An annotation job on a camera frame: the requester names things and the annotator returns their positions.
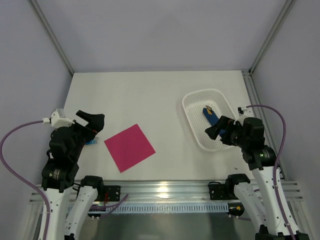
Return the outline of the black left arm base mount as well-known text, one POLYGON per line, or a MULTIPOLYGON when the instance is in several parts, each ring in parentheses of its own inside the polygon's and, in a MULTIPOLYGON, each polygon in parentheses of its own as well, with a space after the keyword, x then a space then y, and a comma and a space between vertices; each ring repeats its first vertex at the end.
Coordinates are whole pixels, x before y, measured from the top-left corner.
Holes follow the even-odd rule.
POLYGON ((119 202, 121 194, 120 185, 104 185, 102 194, 99 197, 101 202, 119 202))

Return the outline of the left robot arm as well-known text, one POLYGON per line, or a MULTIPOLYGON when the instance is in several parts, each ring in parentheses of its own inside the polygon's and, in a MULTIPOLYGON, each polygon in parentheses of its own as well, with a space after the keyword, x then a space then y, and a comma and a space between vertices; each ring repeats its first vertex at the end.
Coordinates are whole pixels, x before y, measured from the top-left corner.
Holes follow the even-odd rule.
POLYGON ((92 203, 104 188, 101 177, 85 176, 80 181, 72 209, 68 209, 81 152, 105 126, 104 114, 79 110, 76 115, 87 124, 68 119, 61 108, 42 120, 54 128, 50 135, 48 161, 41 172, 45 209, 40 233, 45 240, 77 240, 92 203))

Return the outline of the aluminium frame rail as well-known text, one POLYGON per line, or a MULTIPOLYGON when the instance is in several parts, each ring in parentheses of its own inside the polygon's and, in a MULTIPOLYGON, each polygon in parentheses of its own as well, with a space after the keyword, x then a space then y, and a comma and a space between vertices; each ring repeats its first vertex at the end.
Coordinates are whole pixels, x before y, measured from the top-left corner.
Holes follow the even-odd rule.
MULTIPOLYGON (((184 181, 104 181, 105 185, 120 186, 120 199, 128 194, 130 204, 209 203, 210 180, 184 181)), ((288 202, 303 202, 302 192, 295 181, 282 181, 288 202)), ((32 192, 29 204, 42 204, 38 193, 32 192)))

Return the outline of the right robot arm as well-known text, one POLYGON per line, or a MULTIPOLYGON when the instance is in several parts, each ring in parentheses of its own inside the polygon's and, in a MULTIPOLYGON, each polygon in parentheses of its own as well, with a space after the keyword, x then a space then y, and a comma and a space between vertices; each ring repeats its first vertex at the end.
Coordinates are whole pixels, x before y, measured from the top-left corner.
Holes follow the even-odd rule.
POLYGON ((228 146, 239 147, 258 185, 260 196, 245 174, 232 174, 225 180, 229 194, 244 206, 256 230, 257 240, 308 240, 291 215, 280 180, 277 155, 265 144, 265 127, 259 118, 236 121, 221 116, 205 130, 210 139, 220 137, 228 146))

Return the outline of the blue packet in basket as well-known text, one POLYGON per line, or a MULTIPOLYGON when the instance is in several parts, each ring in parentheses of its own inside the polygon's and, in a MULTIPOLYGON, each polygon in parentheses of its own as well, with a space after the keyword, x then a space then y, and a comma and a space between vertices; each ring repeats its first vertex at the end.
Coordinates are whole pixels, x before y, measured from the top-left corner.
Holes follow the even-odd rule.
POLYGON ((211 126, 214 126, 220 119, 208 105, 203 108, 202 113, 211 126))

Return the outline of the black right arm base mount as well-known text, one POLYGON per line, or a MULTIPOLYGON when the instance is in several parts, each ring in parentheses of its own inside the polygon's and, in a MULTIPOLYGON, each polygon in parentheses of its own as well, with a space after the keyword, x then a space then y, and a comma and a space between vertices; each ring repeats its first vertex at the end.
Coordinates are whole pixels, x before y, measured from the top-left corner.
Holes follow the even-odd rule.
POLYGON ((228 200, 228 193, 225 184, 217 181, 208 183, 209 196, 211 201, 228 200))

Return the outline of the pink paper napkin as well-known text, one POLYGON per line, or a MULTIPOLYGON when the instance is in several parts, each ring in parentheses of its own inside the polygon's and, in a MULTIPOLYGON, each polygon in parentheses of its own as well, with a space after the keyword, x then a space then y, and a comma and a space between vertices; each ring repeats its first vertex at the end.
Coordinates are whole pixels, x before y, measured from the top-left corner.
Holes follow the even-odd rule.
POLYGON ((138 124, 108 138, 104 143, 121 173, 156 153, 138 124))

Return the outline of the white perforated plastic basket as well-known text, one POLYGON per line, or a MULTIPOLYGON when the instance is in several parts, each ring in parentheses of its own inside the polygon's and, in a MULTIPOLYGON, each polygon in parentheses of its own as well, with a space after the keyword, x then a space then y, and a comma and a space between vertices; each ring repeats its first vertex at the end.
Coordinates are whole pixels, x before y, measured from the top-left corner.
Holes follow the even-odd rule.
POLYGON ((221 116, 236 118, 226 97, 217 89, 208 88, 186 94, 182 99, 182 107, 196 142, 201 149, 207 152, 230 149, 230 146, 221 142, 220 137, 212 140, 205 133, 205 129, 211 126, 203 114, 203 109, 207 106, 218 118, 221 116))

